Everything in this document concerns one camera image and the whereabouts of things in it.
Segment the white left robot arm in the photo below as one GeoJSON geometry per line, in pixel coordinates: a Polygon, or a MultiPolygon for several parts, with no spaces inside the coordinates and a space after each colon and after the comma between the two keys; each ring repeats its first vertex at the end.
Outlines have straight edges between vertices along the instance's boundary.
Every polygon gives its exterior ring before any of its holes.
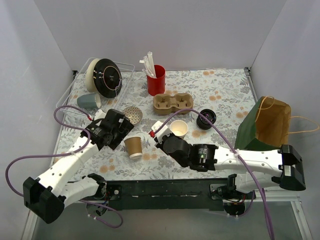
{"type": "Polygon", "coordinates": [[[65,207],[93,197],[106,197],[107,182],[95,173],[71,183],[71,178],[91,157],[103,147],[115,150],[134,128],[130,120],[120,111],[110,109],[96,116],[84,129],[68,151],[67,156],[51,166],[36,179],[28,177],[23,183],[24,205],[44,222],[54,222],[65,207]]]}

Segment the brown paper coffee cup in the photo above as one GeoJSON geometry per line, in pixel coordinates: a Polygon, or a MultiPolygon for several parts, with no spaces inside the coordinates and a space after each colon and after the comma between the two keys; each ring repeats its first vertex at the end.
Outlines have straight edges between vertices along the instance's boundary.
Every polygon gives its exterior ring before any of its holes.
{"type": "Polygon", "coordinates": [[[143,155],[141,138],[139,136],[127,138],[124,144],[131,160],[139,159],[143,155]]]}

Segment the stack of brown paper cups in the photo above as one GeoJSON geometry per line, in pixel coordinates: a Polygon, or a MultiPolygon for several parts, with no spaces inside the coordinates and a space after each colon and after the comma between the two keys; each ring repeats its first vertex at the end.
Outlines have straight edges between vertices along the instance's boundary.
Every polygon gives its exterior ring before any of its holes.
{"type": "Polygon", "coordinates": [[[175,120],[170,124],[170,130],[175,136],[183,139],[188,133],[189,127],[185,121],[175,120]]]}

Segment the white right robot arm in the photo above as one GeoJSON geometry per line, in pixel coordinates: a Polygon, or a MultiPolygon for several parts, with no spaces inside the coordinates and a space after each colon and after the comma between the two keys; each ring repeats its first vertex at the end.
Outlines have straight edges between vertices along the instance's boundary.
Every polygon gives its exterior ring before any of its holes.
{"type": "Polygon", "coordinates": [[[154,140],[158,149],[183,168],[197,172],[233,170],[227,185],[217,190],[232,199],[274,186],[288,191],[306,189],[302,157],[291,145],[268,151],[232,152],[214,144],[189,144],[172,133],[154,140]]]}

